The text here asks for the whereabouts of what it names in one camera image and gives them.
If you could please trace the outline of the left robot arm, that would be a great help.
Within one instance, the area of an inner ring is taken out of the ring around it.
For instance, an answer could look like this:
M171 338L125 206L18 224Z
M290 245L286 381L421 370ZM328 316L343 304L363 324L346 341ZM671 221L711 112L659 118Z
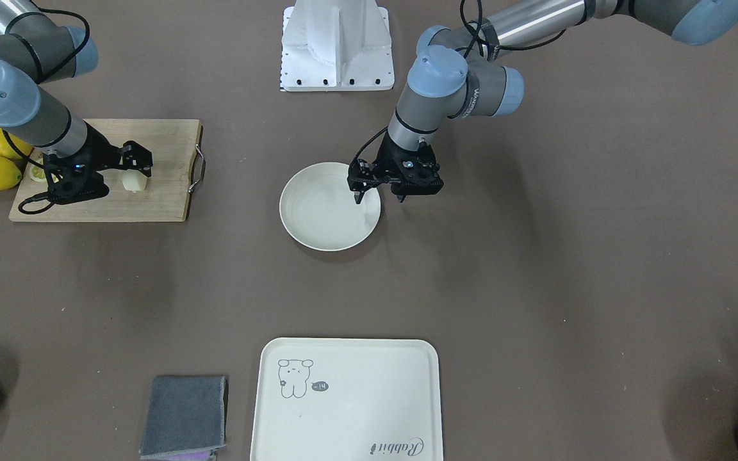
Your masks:
M387 184L398 201L436 195L443 181L432 141L443 120L506 116L521 105L525 82L498 56L551 44L591 19L624 15L688 45L705 45L738 23L738 1L521 1L457 29L433 26L416 45L416 58L374 161L356 156L348 186L357 204Z

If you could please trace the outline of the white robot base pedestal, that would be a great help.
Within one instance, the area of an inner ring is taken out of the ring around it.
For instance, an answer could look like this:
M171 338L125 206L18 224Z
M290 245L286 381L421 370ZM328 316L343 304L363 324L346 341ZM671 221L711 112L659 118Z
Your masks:
M363 92L395 86L389 12L375 1L297 1L282 18L282 91Z

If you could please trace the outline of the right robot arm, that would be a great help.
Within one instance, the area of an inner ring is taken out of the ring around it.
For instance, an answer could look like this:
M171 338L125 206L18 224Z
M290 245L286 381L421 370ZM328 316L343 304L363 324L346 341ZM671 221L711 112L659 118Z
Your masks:
M43 89L43 83L85 75L99 63L90 23L70 12L80 26L59 26L53 14L32 1L0 1L0 128L6 141L16 136L43 155L47 190L28 202L50 206L107 196L103 170L146 181L154 165L141 144L112 145Z

